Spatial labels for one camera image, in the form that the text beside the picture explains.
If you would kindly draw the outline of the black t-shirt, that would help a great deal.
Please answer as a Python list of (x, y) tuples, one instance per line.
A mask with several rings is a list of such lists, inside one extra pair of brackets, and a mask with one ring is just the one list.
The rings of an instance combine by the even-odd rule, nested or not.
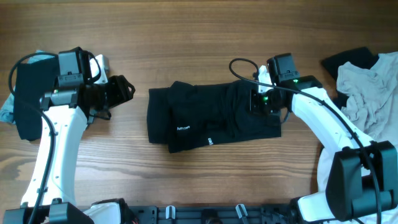
[(166, 144), (169, 153), (198, 147), (279, 138), (277, 115), (250, 112), (250, 95), (257, 86), (238, 80), (217, 85), (174, 82), (149, 90), (149, 142)]

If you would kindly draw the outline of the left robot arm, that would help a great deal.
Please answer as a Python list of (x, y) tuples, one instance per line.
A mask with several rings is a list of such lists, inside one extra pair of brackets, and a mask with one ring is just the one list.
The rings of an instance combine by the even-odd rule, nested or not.
[(88, 121), (93, 116), (111, 118), (110, 109), (133, 98), (135, 88), (122, 75), (104, 83), (105, 69), (96, 75), (90, 62), (96, 57), (76, 47), (52, 55), (60, 72), (40, 99), (39, 108), (10, 87), (15, 100), (42, 118), (42, 135), (30, 184), (19, 208), (4, 212), (4, 223), (138, 223), (137, 215), (122, 198), (95, 202), (85, 211), (75, 205), (77, 154)]

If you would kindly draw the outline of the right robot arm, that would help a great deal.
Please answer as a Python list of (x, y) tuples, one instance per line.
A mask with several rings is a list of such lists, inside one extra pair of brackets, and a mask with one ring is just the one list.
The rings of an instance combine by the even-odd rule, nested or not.
[(270, 58), (254, 72), (250, 109), (286, 108), (323, 144), (318, 191), (295, 198), (290, 223), (396, 223), (397, 149), (354, 125), (313, 76), (301, 76), (291, 54)]

